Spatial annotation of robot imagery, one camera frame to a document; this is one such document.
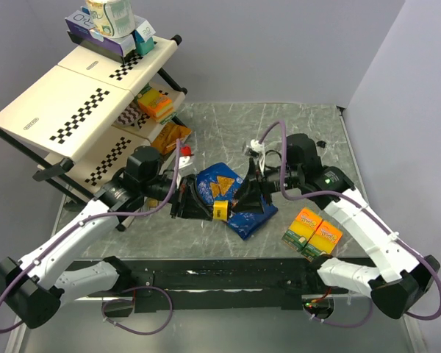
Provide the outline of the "yellow padlock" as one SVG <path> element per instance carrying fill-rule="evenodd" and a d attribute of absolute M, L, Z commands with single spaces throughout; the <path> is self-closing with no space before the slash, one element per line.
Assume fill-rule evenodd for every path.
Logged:
<path fill-rule="evenodd" d="M 228 221 L 229 219 L 229 202 L 227 200 L 215 200 L 213 203 L 212 217 L 218 221 Z"/>

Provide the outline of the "orange padlock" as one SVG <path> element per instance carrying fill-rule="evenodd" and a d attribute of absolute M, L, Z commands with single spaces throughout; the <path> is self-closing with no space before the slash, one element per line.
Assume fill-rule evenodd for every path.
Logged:
<path fill-rule="evenodd" d="M 327 146 L 327 143 L 324 140 L 318 140 L 315 144 L 317 147 L 319 147 L 321 149 L 325 149 Z"/>

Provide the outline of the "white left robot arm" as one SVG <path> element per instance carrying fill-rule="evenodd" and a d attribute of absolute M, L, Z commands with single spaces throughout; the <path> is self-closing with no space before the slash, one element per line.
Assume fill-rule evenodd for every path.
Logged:
<path fill-rule="evenodd" d="M 130 269 L 117 257 L 107 257 L 77 271 L 68 266 L 92 243 L 129 217 L 145 217 L 171 204 L 173 216 L 211 219 L 189 174 L 194 156 L 189 146 L 175 149 L 173 176 L 161 172 L 162 157 L 150 146 L 141 146 L 128 157 L 109 182 L 57 234 L 24 255 L 0 262 L 0 303 L 35 329 L 49 321 L 69 302 L 100 291 L 120 296 L 131 285 Z"/>

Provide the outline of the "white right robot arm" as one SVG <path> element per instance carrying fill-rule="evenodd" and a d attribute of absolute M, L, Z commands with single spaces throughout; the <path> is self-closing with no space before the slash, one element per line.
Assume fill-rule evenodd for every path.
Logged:
<path fill-rule="evenodd" d="M 265 165 L 262 141 L 251 140 L 243 152 L 249 158 L 249 167 L 234 195 L 233 212 L 261 212 L 263 202 L 270 202 L 272 193 L 280 192 L 292 201 L 288 191 L 299 189 L 301 198 L 314 202 L 332 217 L 373 261 L 369 267 L 321 254 L 312 262 L 314 270 L 306 275 L 311 291 L 344 288 L 370 298 L 383 314 L 399 319 L 436 285 L 440 304 L 436 313 L 425 316 L 425 320 L 441 316 L 439 262 L 404 243 L 376 215 L 342 170 L 323 165 L 312 139 L 303 133 L 283 137 L 281 165 L 275 168 Z"/>

